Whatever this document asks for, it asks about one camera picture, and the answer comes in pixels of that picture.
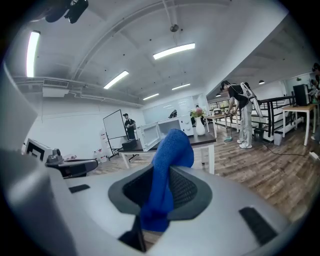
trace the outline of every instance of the fluorescent light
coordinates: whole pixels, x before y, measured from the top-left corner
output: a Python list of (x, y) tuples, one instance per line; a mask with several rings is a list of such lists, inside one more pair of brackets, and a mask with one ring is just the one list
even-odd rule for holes
[(196, 47), (195, 43), (181, 45), (181, 46), (174, 47), (174, 48), (159, 52), (157, 54), (154, 54), (153, 57), (154, 57), (155, 60), (157, 60), (157, 59), (160, 59), (160, 58), (162, 58), (164, 56), (167, 56), (167, 55), (170, 55), (170, 54), (175, 54), (175, 53), (182, 52), (182, 51), (185, 51), (185, 50), (194, 49), (195, 47)]
[(28, 50), (26, 52), (26, 76), (33, 78), (35, 76), (35, 56), (40, 32), (32, 31), (29, 38)]
[(120, 75), (118, 75), (116, 78), (112, 79), (111, 82), (109, 82), (104, 89), (109, 89), (111, 86), (113, 86), (116, 82), (118, 82), (120, 79), (124, 78), (126, 75), (129, 75), (127, 71), (123, 71)]
[(147, 100), (147, 99), (150, 99), (150, 98), (155, 97), (155, 96), (158, 96), (158, 95), (159, 95), (159, 93), (156, 93), (156, 94), (154, 94), (154, 95), (151, 95), (151, 96), (149, 96), (149, 97), (144, 98), (143, 100), (145, 101), (145, 100)]
[(185, 87), (185, 86), (189, 86), (189, 85), (190, 85), (190, 83), (187, 83), (187, 84), (172, 88), (172, 90), (176, 90), (176, 89), (179, 89), (179, 88), (182, 88), (182, 87)]

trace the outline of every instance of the flower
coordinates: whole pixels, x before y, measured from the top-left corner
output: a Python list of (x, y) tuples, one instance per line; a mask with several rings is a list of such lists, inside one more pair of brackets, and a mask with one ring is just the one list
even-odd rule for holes
[(191, 111), (191, 116), (193, 118), (203, 117), (205, 115), (205, 111), (201, 107), (197, 107), (195, 110)]

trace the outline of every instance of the wooden floor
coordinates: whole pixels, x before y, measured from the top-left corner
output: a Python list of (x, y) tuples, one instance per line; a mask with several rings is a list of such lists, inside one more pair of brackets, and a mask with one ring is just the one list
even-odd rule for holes
[[(300, 218), (308, 209), (320, 185), (320, 162), (309, 157), (310, 150), (320, 151), (311, 139), (304, 146), (305, 132), (302, 128), (286, 134), (281, 146), (267, 142), (252, 142), (252, 148), (242, 149), (237, 143), (238, 134), (232, 132), (233, 140), (224, 142), (226, 130), (218, 126), (217, 141), (214, 144), (215, 173), (242, 183), (258, 193), (291, 221)], [(130, 162), (133, 167), (149, 164), (154, 154), (142, 154)], [(209, 171), (208, 150), (206, 163), (201, 163), (200, 149), (194, 150), (193, 168)], [(115, 156), (106, 163), (100, 163), (90, 175), (107, 174), (125, 170), (121, 156)]]

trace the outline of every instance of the wooden table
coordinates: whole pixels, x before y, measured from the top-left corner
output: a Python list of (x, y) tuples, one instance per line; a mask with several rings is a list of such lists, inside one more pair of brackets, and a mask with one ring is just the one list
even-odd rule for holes
[[(204, 116), (204, 118), (205, 118), (205, 120), (206, 120), (206, 129), (207, 129), (207, 132), (209, 132), (208, 119), (212, 119), (212, 121), (213, 121), (214, 137), (217, 138), (216, 119), (224, 118), (225, 129), (227, 129), (227, 117), (230, 117), (230, 119), (231, 119), (231, 116), (230, 116), (230, 115), (225, 115), (224, 113)], [(236, 116), (235, 116), (235, 122), (236, 122), (236, 132), (238, 132), (238, 131), (239, 131), (238, 112), (236, 113)]]
[[(198, 136), (196, 131), (194, 131), (193, 136), (189, 136), (189, 141), (191, 144), (191, 147), (193, 149), (200, 149), (201, 150), (201, 162), (202, 164), (205, 163), (205, 157), (204, 157), (204, 149), (208, 148), (208, 157), (209, 157), (209, 173), (215, 174), (215, 146), (214, 142), (216, 142), (216, 139), (209, 133), (205, 133), (202, 136)], [(123, 148), (118, 150), (118, 152), (122, 155), (123, 161), (125, 163), (125, 166), (129, 169), (130, 168), (130, 161), (126, 157), (126, 155), (134, 155), (134, 154), (150, 154), (155, 153), (158, 149), (158, 146), (160, 143), (156, 144), (154, 147), (149, 149), (149, 151), (144, 151), (141, 145), (140, 140), (138, 139), (136, 141), (137, 145), (129, 150), (124, 150)]]
[(317, 114), (316, 114), (316, 106), (315, 104), (310, 104), (308, 106), (286, 106), (282, 108), (282, 115), (283, 115), (283, 134), (282, 137), (284, 138), (286, 135), (286, 112), (295, 112), (295, 128), (298, 127), (298, 112), (306, 113), (306, 128), (305, 128), (305, 138), (304, 144), (307, 145), (308, 137), (309, 137), (309, 126), (310, 126), (310, 111), (313, 110), (313, 133), (316, 132), (316, 123), (317, 123)]

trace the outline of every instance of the trash can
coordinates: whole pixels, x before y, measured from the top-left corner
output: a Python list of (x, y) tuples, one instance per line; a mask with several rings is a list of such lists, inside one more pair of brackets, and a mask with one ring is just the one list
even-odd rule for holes
[(254, 140), (256, 142), (263, 142), (264, 141), (264, 130), (262, 129), (254, 129)]
[(282, 134), (283, 134), (282, 131), (277, 131), (276, 130), (274, 132), (274, 135), (273, 135), (273, 144), (274, 145), (280, 146), (281, 141), (282, 141)]

